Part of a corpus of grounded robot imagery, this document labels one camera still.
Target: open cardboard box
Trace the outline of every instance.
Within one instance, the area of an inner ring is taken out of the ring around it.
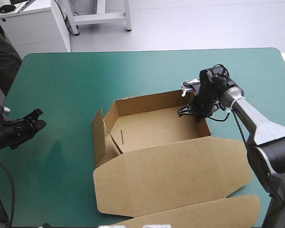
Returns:
[[[134,217],[128,228],[249,228],[255,195],[226,198],[251,181],[242,142],[210,136],[207,123],[178,117],[181,90],[117,100],[93,120],[98,210]]]

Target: white table leg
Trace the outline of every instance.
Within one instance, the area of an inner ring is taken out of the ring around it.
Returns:
[[[129,0],[123,0],[123,1],[124,1],[124,11],[125,11],[125,20],[127,23],[127,30],[132,31]]]

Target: black cable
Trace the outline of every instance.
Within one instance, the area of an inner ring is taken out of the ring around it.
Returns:
[[[212,118],[212,117],[210,117],[210,116],[208,116],[208,118],[211,119],[211,120],[214,120],[214,121],[224,122],[224,121],[226,121],[226,120],[228,119],[229,115],[230,115],[230,113],[228,113],[227,116],[226,116],[226,118],[223,119],[223,120],[217,120],[217,119],[214,119],[214,118]]]
[[[68,32],[69,33],[71,33],[71,34],[74,34],[71,30],[70,30],[70,27],[71,26],[67,26],[67,16],[66,16],[66,18],[65,18],[65,16],[64,16],[64,14],[63,14],[63,12],[62,12],[62,9],[61,9],[61,7],[60,7],[60,5],[59,5],[59,3],[57,2],[57,0],[54,0],[55,1],[55,3],[57,4],[57,6],[58,6],[58,8],[59,8],[59,11],[60,11],[60,13],[61,13],[61,15],[62,15],[62,18],[63,18],[63,21],[65,22],[65,25],[66,25],[66,28],[67,28],[67,30],[68,30]]]
[[[10,220],[9,220],[9,228],[11,228],[11,224],[12,224],[13,219],[14,219],[14,210],[15,210],[15,185],[14,185],[13,178],[12,178],[10,172],[7,170],[7,168],[1,162],[0,162],[0,166],[7,173],[8,177],[9,177],[9,181],[10,181],[10,186],[11,186],[12,199],[11,199],[11,212],[10,212]]]
[[[244,136],[244,134],[243,134],[241,125],[240,125],[239,122],[238,122],[237,115],[236,115],[236,113],[235,113],[235,111],[234,111],[233,109],[231,109],[231,111],[232,111],[233,116],[234,116],[234,118],[235,118],[235,120],[236,120],[236,122],[237,122],[237,127],[238,127],[238,129],[239,129],[239,132],[241,133],[242,139],[243,139],[243,141],[244,141],[244,145],[246,145],[246,139],[245,139],[245,136]]]

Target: cardboard flap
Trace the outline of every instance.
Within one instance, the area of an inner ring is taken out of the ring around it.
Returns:
[[[103,121],[102,110],[99,109],[92,123],[94,143],[94,163],[100,166],[120,155],[118,148]]]
[[[225,198],[251,179],[243,143],[210,136],[124,153],[94,172],[98,210],[130,217]]]
[[[181,94],[182,90],[175,90],[159,94],[135,96],[117,100],[116,104],[119,115],[127,116],[186,105],[187,101]]]
[[[94,162],[97,164],[105,155],[105,128],[103,121],[103,111],[99,109],[92,122]]]
[[[251,228],[257,221],[261,202],[248,195],[172,209],[141,216],[116,225],[141,228],[148,224],[170,224],[173,228]]]

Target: teal table surface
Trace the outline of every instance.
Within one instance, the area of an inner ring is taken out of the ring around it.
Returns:
[[[26,56],[5,106],[11,109],[11,119],[40,108],[47,126],[16,150],[0,151],[0,161],[16,185],[13,225],[94,227],[127,219],[97,211],[92,177],[94,115],[100,107],[106,113],[116,99],[179,89],[181,82],[218,63],[228,68],[252,105],[285,125],[285,63],[273,48]],[[214,117],[225,115],[218,111]],[[207,122],[213,136],[241,140],[232,116],[224,123]],[[245,194],[261,198],[255,224],[259,227],[270,198],[256,177],[232,196]],[[0,197],[9,213],[10,183],[1,169]]]

